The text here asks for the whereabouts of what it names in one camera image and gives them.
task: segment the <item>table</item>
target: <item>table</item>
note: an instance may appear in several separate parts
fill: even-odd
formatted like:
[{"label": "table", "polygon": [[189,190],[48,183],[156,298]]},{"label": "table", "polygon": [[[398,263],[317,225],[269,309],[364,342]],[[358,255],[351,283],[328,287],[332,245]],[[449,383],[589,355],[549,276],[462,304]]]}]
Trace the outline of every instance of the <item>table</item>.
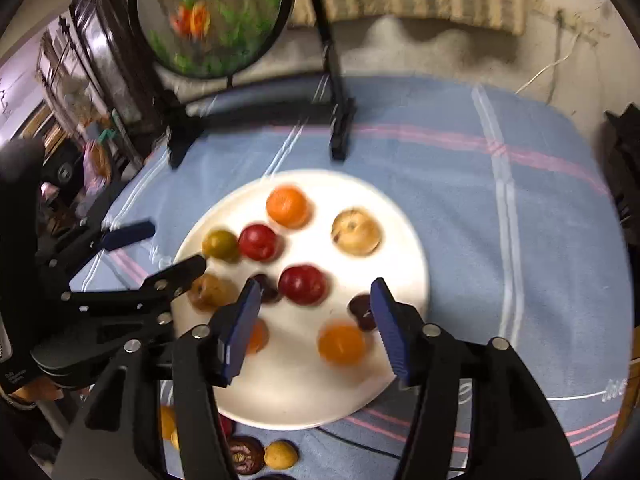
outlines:
[{"label": "table", "polygon": [[[322,99],[325,83],[311,81],[305,91]],[[331,163],[328,129],[304,118],[292,128],[201,137],[175,171],[161,148],[105,218],[112,227],[151,218],[156,236],[99,254],[72,288],[138,286],[171,264],[212,204],[256,178],[299,168],[343,171],[386,193],[412,221],[429,261],[429,321],[464,340],[509,339],[586,475],[618,416],[633,326],[625,244],[590,149],[570,120],[507,91],[421,77],[347,84],[358,111],[346,163]],[[223,106],[218,99],[200,108]],[[464,467],[468,451],[469,390],[463,381],[455,468]],[[172,401],[168,383],[162,400]],[[382,480],[392,478],[414,405],[415,394],[393,384],[322,430],[238,433],[265,445],[277,438],[297,444],[302,459],[287,473],[298,480]],[[168,443],[167,461],[179,475]]]}]

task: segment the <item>orange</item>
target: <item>orange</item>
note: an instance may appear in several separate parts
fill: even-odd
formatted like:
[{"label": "orange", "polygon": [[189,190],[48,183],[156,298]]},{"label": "orange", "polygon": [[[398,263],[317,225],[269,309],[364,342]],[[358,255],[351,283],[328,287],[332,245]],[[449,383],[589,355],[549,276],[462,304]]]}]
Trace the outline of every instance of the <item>orange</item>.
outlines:
[{"label": "orange", "polygon": [[251,332],[249,344],[246,346],[246,352],[248,354],[257,354],[267,345],[268,341],[269,329],[267,324],[258,318],[255,322],[254,330]]},{"label": "orange", "polygon": [[318,337],[318,352],[335,365],[357,364],[366,349],[364,335],[351,323],[332,323],[322,329]]},{"label": "orange", "polygon": [[267,213],[281,226],[299,229],[309,220],[309,201],[297,187],[280,186],[267,199]]},{"label": "orange", "polygon": [[160,406],[160,424],[162,427],[162,438],[171,439],[171,434],[175,431],[175,412],[169,406]]}]

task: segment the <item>silver screw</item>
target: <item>silver screw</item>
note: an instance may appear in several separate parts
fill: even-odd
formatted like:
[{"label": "silver screw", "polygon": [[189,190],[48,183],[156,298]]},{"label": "silver screw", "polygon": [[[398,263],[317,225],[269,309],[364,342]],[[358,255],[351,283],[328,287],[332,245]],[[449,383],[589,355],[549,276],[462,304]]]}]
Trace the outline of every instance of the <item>silver screw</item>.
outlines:
[{"label": "silver screw", "polygon": [[509,342],[501,337],[494,337],[491,344],[494,345],[494,348],[497,350],[506,350],[509,348]]},{"label": "silver screw", "polygon": [[133,354],[133,352],[137,352],[138,350],[140,350],[141,346],[142,343],[137,339],[129,339],[126,343],[124,343],[124,350],[125,352]]},{"label": "silver screw", "polygon": [[167,323],[171,323],[174,318],[171,316],[170,312],[163,312],[160,316],[156,317],[156,321],[158,325],[166,325]]},{"label": "silver screw", "polygon": [[209,335],[209,332],[211,332],[211,330],[209,330],[207,325],[198,325],[191,330],[191,335],[196,339],[204,339]]},{"label": "silver screw", "polygon": [[441,332],[437,325],[428,324],[422,327],[422,333],[427,337],[438,337]]}]

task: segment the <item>white cable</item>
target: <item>white cable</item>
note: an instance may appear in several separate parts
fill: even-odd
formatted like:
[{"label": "white cable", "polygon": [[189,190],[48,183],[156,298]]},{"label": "white cable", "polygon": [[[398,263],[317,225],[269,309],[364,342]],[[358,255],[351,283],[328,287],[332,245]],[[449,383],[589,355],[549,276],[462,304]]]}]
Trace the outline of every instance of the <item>white cable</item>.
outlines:
[{"label": "white cable", "polygon": [[560,63],[566,61],[567,59],[569,59],[571,57],[571,54],[574,53],[575,50],[575,45],[576,43],[578,43],[578,38],[580,38],[580,34],[576,34],[574,37],[574,43],[571,46],[571,50],[569,51],[569,53],[564,56],[562,59],[559,59],[558,61],[555,61],[553,63],[548,64],[547,66],[545,66],[540,72],[538,72],[535,76],[533,76],[528,82],[524,83],[524,85],[522,85],[518,91],[516,92],[516,94],[519,94],[520,92],[522,92],[526,87],[528,87],[529,85],[531,85],[531,83],[533,83],[536,79],[538,79],[541,75],[543,75],[543,73],[545,73],[547,70],[549,70],[550,68],[555,67],[556,65],[559,65]]}]

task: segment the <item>white plate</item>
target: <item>white plate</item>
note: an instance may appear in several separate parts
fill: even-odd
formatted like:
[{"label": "white plate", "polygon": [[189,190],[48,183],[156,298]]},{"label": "white plate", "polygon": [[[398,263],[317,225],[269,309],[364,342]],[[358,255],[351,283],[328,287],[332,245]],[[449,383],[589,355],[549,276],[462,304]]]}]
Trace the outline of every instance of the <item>white plate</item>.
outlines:
[{"label": "white plate", "polygon": [[[295,184],[313,202],[314,215],[299,231],[273,224],[265,203],[274,187]],[[363,207],[380,223],[383,241],[368,257],[340,252],[331,240],[336,215]],[[228,388],[215,388],[220,413],[233,420],[268,430],[301,430],[320,426],[353,413],[371,402],[394,378],[377,331],[370,335],[370,351],[354,367],[335,367],[316,349],[320,328],[333,319],[348,319],[347,304],[368,292],[382,276],[396,300],[426,314],[427,262],[420,240],[402,211],[377,189],[356,178],[321,170],[290,171],[256,180],[214,205],[184,239],[175,261],[200,252],[205,234],[227,228],[236,235],[252,222],[267,222],[286,238],[282,256],[271,264],[243,259],[228,265],[209,259],[208,271],[232,279],[239,288],[256,272],[276,282],[285,267],[312,263],[331,277],[331,291],[318,307],[300,307],[281,300],[260,308],[270,331],[268,345],[247,356],[242,371]],[[186,295],[172,303],[176,334],[206,323],[209,316],[194,310]]]}]

